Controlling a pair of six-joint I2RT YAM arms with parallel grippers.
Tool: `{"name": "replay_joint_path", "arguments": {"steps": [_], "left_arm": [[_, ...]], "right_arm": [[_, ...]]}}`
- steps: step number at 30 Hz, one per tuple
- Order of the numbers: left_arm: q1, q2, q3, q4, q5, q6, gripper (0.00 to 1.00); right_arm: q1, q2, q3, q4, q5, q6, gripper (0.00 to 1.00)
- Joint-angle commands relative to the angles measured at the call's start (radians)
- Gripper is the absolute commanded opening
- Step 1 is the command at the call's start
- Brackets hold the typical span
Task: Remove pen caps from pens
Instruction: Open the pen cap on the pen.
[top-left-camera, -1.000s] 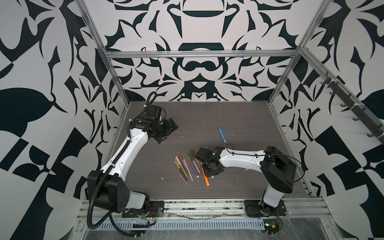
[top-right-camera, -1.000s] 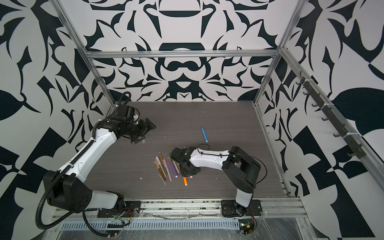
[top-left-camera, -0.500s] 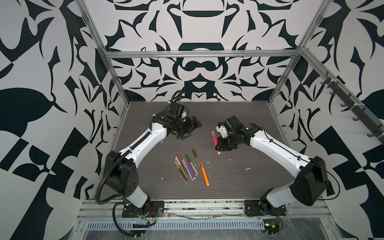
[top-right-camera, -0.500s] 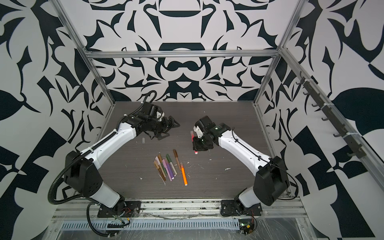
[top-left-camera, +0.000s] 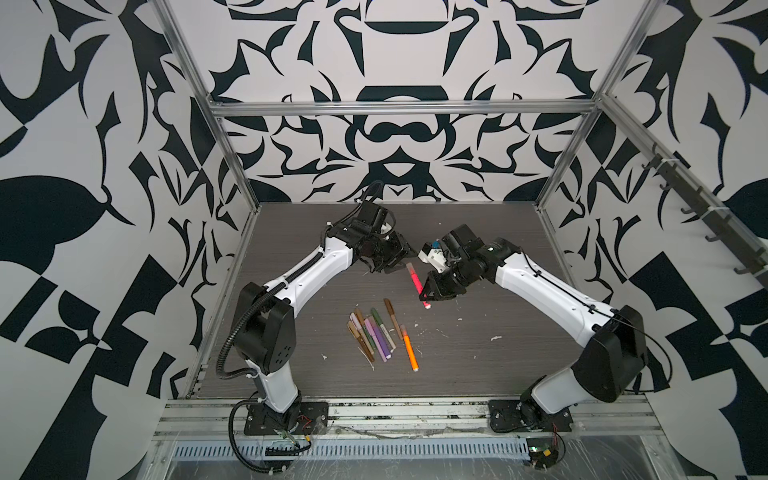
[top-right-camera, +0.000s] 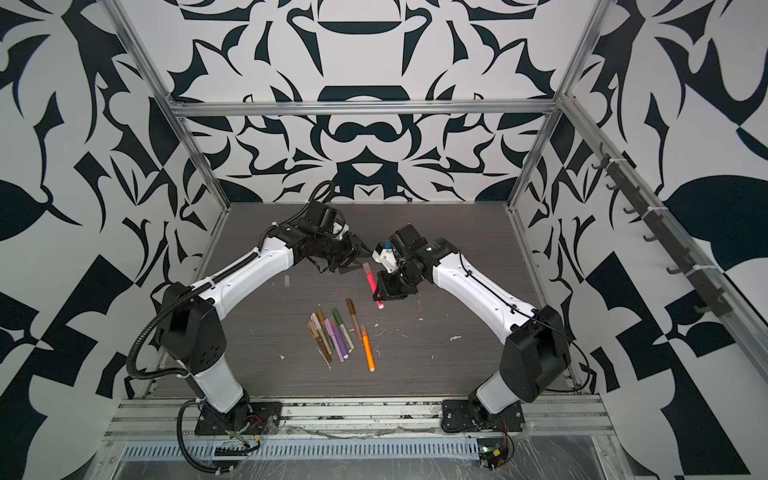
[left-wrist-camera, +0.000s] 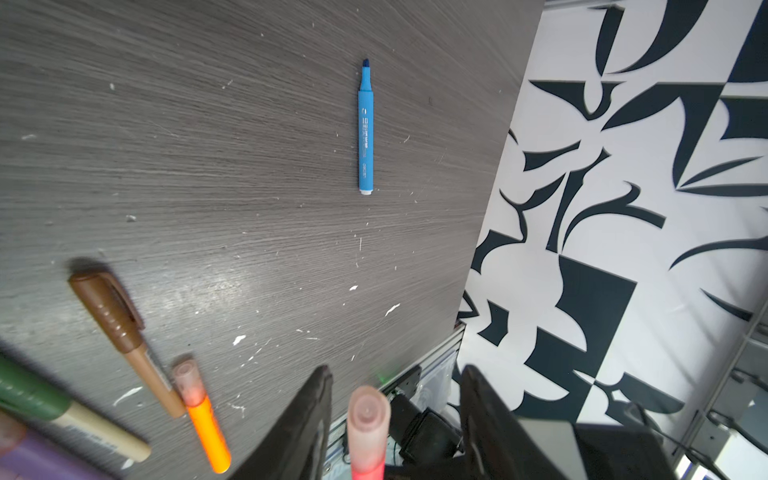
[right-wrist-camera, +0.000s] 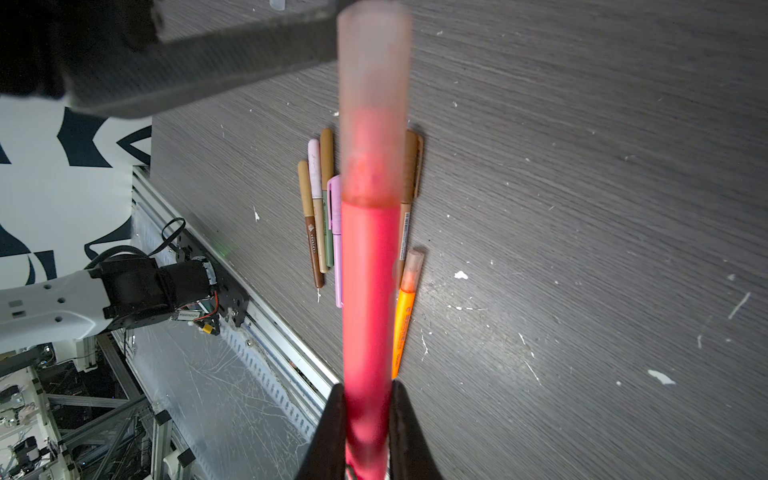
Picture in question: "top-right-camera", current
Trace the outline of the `pink highlighter pen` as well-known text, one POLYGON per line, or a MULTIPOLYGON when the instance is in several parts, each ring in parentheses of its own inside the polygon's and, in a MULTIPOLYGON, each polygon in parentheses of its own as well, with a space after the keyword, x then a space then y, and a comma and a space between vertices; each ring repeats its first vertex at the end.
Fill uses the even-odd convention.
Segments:
POLYGON ((376 294, 376 292, 377 292, 377 284, 376 284, 375 277, 373 275, 373 272, 372 272, 368 262, 364 262, 363 263, 363 270, 364 270, 367 282, 369 284, 371 293, 373 295, 374 303, 376 304, 378 309, 383 309, 384 308, 384 304, 381 301, 379 301, 378 298, 377 298, 377 294, 376 294))

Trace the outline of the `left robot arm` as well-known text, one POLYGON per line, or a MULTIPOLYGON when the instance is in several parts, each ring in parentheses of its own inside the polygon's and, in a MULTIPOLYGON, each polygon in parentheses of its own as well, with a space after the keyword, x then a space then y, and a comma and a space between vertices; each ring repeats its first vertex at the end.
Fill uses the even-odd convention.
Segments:
POLYGON ((247 394, 225 358, 222 321, 263 284, 305 259, 323 260, 320 271, 333 272, 370 252, 339 210, 312 200, 268 227, 256 247, 223 270, 190 286, 172 287, 163 300, 170 312, 159 320, 154 339, 209 408, 219 414, 242 410, 247 394))

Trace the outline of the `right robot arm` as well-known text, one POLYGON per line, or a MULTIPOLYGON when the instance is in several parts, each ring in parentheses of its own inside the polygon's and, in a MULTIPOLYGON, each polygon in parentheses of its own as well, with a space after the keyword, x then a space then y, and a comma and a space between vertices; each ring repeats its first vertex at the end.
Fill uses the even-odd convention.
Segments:
POLYGON ((536 400, 570 366, 570 338, 561 315, 507 292, 449 241, 429 241, 408 224, 379 243, 372 258, 383 267, 376 301, 404 299, 429 282, 453 295, 496 335, 503 346, 499 367, 469 395, 478 413, 495 416, 536 400))

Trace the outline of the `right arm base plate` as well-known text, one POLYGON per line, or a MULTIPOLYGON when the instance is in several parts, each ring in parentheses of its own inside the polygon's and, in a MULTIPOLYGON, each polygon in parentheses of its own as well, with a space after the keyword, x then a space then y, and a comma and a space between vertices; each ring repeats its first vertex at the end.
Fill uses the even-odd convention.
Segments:
POLYGON ((520 403, 514 403, 498 414, 488 413, 476 400, 443 400, 441 403, 440 428, 446 433, 521 432, 524 422, 520 403))

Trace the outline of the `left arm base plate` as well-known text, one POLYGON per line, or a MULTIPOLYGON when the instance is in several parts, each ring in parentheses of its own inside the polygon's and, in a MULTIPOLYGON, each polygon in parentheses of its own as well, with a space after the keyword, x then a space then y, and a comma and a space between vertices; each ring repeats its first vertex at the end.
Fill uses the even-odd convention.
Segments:
POLYGON ((240 402, 228 413, 222 413, 203 403, 194 433, 197 436, 224 435, 230 432, 264 434, 280 425, 282 407, 281 402, 250 402, 248 405, 240 402))

